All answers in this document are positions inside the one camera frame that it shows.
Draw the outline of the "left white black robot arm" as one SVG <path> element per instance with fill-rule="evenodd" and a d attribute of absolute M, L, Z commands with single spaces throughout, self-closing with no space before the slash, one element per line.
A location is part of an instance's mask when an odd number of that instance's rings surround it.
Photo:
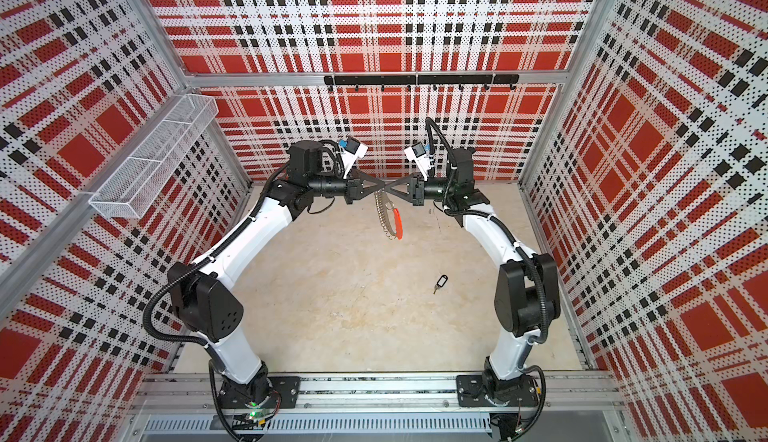
<path fill-rule="evenodd" d="M 355 167 L 367 152 L 352 136 L 292 144 L 287 162 L 267 178 L 245 218 L 193 262 L 174 264 L 167 284 L 145 306 L 142 324 L 150 336 L 204 348 L 222 378 L 215 402 L 259 407 L 276 396 L 266 363 L 246 338 L 244 307 L 232 290 L 269 241 L 316 198 L 341 197 L 351 204 L 384 188 L 383 180 Z"/>

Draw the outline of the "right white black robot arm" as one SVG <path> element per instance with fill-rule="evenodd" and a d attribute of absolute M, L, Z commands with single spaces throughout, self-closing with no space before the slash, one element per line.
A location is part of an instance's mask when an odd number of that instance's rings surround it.
<path fill-rule="evenodd" d="M 419 173 L 386 183 L 384 191 L 414 206 L 433 201 L 498 267 L 494 311 L 500 335 L 485 360 L 479 387 L 464 390 L 460 399 L 503 407 L 531 396 L 541 405 L 544 379 L 535 381 L 531 374 L 537 369 L 526 362 L 533 347 L 547 341 L 551 323 L 561 314 L 556 263 L 517 238 L 476 188 L 474 151 L 452 147 L 434 119 L 426 118 L 425 125 L 428 142 L 404 150 Z"/>

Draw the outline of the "silver keyring with red handle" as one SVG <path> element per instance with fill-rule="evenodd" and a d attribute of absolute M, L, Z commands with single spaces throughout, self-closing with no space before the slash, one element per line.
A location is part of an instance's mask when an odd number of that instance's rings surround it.
<path fill-rule="evenodd" d="M 375 208 L 379 223 L 389 240 L 401 240 L 404 235 L 402 218 L 384 190 L 374 194 Z"/>

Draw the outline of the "black head small key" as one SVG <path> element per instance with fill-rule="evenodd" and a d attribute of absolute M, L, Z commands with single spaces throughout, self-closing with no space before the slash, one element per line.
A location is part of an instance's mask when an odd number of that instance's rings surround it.
<path fill-rule="evenodd" d="M 442 274 L 433 287 L 433 293 L 436 293 L 438 290 L 442 289 L 448 281 L 448 276 L 446 274 Z"/>

